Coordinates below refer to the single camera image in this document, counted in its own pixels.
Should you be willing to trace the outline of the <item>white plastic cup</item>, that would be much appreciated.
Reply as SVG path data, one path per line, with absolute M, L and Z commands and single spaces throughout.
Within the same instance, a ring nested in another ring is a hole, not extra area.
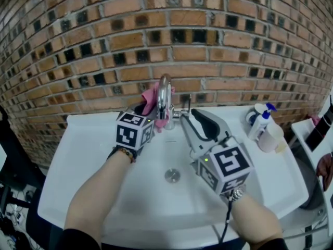
M 282 128 L 276 123 L 269 123 L 259 137 L 258 146 L 263 152 L 269 153 L 276 149 L 283 137 Z

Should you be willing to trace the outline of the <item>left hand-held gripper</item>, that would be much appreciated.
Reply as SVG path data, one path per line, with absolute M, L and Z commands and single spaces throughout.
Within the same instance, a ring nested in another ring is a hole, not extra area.
M 154 120 L 139 115 L 149 115 L 151 105 L 141 102 L 134 105 L 134 112 L 121 111 L 116 120 L 116 147 L 124 147 L 133 155 L 140 155 L 152 139 Z

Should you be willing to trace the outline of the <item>black tumbler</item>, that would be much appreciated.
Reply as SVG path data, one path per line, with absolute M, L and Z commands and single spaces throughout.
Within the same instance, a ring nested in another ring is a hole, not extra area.
M 322 116 L 323 120 L 325 121 L 325 124 L 327 124 L 329 127 L 333 124 L 333 111 L 329 108 Z

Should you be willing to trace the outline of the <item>black sleeve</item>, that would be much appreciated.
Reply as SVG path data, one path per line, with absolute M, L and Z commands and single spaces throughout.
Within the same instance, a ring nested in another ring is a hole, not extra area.
M 250 243 L 250 250 L 289 250 L 283 238 L 265 240 L 259 243 Z
M 63 231 L 58 245 L 58 250 L 101 250 L 95 239 L 85 232 L 66 229 Z

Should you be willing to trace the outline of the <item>person's right forearm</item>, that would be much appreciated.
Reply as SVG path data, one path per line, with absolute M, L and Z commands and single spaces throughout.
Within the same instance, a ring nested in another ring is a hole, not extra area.
M 280 223 L 273 212 L 247 193 L 232 202 L 232 227 L 248 244 L 283 238 Z

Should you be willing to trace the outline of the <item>white shelf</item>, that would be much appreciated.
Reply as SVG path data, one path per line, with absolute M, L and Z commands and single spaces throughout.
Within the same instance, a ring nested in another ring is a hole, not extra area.
M 314 127 L 315 126 L 311 119 L 293 123 L 291 126 L 294 132 L 294 136 L 302 145 L 311 163 L 311 166 L 313 167 L 314 171 L 316 171 L 319 160 L 325 154 L 331 154 L 333 152 L 333 128 L 330 128 L 328 130 L 326 136 L 321 141 L 319 146 L 315 150 L 311 151 L 308 145 L 306 144 L 305 139 L 312 132 Z M 323 179 L 322 176 L 317 177 L 317 180 L 319 182 L 323 194 L 323 200 L 326 209 L 328 236 L 332 236 L 333 235 L 333 179 L 329 185 L 329 188 L 326 191 L 324 191 L 322 179 Z

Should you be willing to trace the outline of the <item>white sink basin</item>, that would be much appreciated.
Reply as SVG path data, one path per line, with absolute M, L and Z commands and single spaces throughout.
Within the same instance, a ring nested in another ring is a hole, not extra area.
M 249 106 L 209 107 L 224 119 L 253 163 L 246 191 L 278 218 L 308 199 L 299 166 L 289 148 L 265 153 L 247 137 Z M 74 115 L 54 154 L 42 190 L 38 214 L 60 228 L 80 186 L 106 161 L 115 144 L 116 112 Z M 177 169 L 180 180 L 168 183 L 164 174 Z M 192 249 L 218 243 L 224 231 L 227 206 L 196 175 L 191 153 L 179 124 L 156 133 L 122 184 L 105 221 L 102 241 L 141 249 Z

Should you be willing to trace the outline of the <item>white blue pump bottle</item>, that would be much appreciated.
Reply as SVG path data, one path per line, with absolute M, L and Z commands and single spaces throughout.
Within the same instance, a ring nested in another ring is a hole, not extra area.
M 248 138 L 251 140 L 255 140 L 256 138 L 258 138 L 258 136 L 264 132 L 266 126 L 271 123 L 274 122 L 273 117 L 271 116 L 272 112 L 277 112 L 277 109 L 275 108 L 275 106 L 271 103 L 266 103 L 266 110 L 264 111 L 263 114 L 259 115 L 253 126 L 251 126 L 250 131 L 248 133 Z

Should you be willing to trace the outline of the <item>pink cloth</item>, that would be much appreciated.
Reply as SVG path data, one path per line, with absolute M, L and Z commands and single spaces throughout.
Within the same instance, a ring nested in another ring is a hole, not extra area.
M 159 119 L 160 112 L 158 106 L 158 95 L 159 95 L 159 83 L 156 82 L 154 86 L 142 93 L 142 97 L 144 99 L 144 109 L 141 113 L 142 116 L 145 116 L 149 119 L 153 119 L 155 121 L 155 127 L 159 133 L 162 132 L 162 129 L 173 130 L 175 127 L 173 118 L 173 106 L 171 96 L 174 94 L 175 88 L 170 87 L 170 95 L 166 95 L 166 118 Z

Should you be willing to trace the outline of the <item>black left sleeve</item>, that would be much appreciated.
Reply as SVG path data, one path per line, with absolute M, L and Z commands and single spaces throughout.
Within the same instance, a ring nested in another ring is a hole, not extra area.
M 101 250 L 95 239 L 85 232 L 66 229 L 63 231 L 58 245 L 58 250 Z

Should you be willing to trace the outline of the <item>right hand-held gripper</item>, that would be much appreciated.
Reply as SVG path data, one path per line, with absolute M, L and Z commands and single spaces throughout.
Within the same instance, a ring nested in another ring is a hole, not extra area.
M 188 145 L 195 153 L 212 147 L 191 163 L 196 175 L 219 196 L 236 190 L 254 171 L 244 146 L 231 136 L 222 118 L 202 109 L 192 109 L 191 114 L 201 124 L 206 137 L 199 134 L 187 115 L 181 115 L 180 123 Z

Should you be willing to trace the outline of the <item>chrome faucet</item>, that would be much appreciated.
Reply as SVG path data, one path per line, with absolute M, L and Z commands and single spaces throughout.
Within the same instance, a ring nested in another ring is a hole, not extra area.
M 173 130 L 175 128 L 174 118 L 179 119 L 181 115 L 190 113 L 191 95 L 185 97 L 187 107 L 181 111 L 175 111 L 172 104 L 172 84 L 171 77 L 165 73 L 161 76 L 157 90 L 157 119 L 166 121 L 164 129 Z

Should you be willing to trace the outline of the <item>black right sleeve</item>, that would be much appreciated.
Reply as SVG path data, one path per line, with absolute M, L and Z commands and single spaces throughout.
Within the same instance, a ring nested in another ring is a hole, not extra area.
M 283 238 L 265 240 L 259 243 L 250 243 L 250 250 L 289 250 Z

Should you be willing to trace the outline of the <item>pale soap bar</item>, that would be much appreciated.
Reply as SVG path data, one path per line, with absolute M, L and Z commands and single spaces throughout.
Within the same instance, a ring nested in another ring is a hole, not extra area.
M 288 144 L 285 141 L 281 140 L 275 148 L 275 153 L 283 152 L 287 146 Z

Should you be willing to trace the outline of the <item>person's left forearm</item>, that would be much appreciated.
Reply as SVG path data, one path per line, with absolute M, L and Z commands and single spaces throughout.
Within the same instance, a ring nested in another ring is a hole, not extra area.
M 133 155 L 127 150 L 120 149 L 111 155 L 74 195 L 64 229 L 80 230 L 99 240 L 132 162 Z

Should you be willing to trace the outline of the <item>metal sink drain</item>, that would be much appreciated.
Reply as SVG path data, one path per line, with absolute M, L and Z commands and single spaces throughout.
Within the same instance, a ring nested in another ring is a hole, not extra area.
M 164 178 L 168 183 L 177 183 L 180 177 L 180 172 L 175 168 L 169 168 L 164 174 Z

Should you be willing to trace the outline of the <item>white toilet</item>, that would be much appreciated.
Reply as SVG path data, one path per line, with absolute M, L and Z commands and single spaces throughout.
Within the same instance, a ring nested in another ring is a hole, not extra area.
M 305 154 L 295 153 L 296 162 L 303 176 L 309 198 L 300 206 L 304 210 L 315 210 L 322 207 L 324 198 L 322 195 L 316 173 Z

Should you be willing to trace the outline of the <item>black office chair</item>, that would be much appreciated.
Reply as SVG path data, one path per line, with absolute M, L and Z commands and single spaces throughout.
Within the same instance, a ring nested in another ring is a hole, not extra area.
M 23 149 L 10 127 L 8 115 L 2 106 L 0 106 L 0 145 L 7 155 L 5 166 L 9 167 L 10 175 L 18 182 L 36 188 L 31 202 L 23 202 L 24 207 L 28 209 L 25 223 L 27 234 L 44 250 L 56 250 L 62 230 L 37 213 L 46 176 Z

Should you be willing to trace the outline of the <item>silver wristwatch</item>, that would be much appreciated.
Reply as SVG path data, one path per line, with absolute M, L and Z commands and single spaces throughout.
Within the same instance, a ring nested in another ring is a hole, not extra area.
M 222 194 L 221 198 L 226 203 L 229 203 L 229 202 L 232 203 L 232 202 L 239 200 L 244 195 L 245 191 L 246 191 L 246 187 L 244 185 L 242 185 L 234 190 L 225 192 L 224 194 Z

